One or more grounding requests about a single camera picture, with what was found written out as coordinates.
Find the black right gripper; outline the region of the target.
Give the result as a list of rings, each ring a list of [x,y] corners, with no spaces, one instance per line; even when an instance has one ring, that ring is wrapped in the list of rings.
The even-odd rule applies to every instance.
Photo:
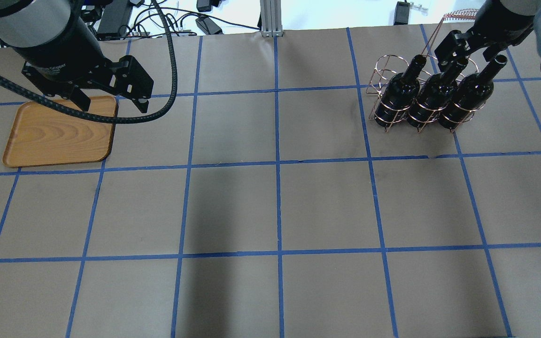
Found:
[[[533,31],[533,19],[477,19],[466,32],[452,30],[434,50],[439,64],[451,64],[485,49],[485,61],[509,46],[519,45]]]

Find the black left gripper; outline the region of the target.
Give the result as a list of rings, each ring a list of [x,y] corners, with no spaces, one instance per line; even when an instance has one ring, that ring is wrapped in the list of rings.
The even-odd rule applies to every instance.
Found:
[[[98,45],[22,48],[22,74],[45,96],[60,96],[88,112],[92,99],[84,89],[97,89],[131,99],[142,114],[148,112],[154,81],[131,55],[117,62],[107,59]]]

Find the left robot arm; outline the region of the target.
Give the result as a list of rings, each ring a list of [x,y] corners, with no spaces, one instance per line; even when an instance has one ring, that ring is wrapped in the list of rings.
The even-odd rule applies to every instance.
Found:
[[[22,74],[45,96],[87,111],[86,89],[131,99],[146,113],[154,81],[136,58],[107,58],[68,0],[0,0],[0,38],[23,59]]]

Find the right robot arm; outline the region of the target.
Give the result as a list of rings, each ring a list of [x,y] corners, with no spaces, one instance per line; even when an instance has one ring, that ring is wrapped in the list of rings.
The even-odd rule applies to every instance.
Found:
[[[442,71],[480,49],[485,61],[490,61],[507,47],[522,43],[531,32],[541,58],[541,0],[487,0],[473,26],[466,32],[449,32],[434,55]]]

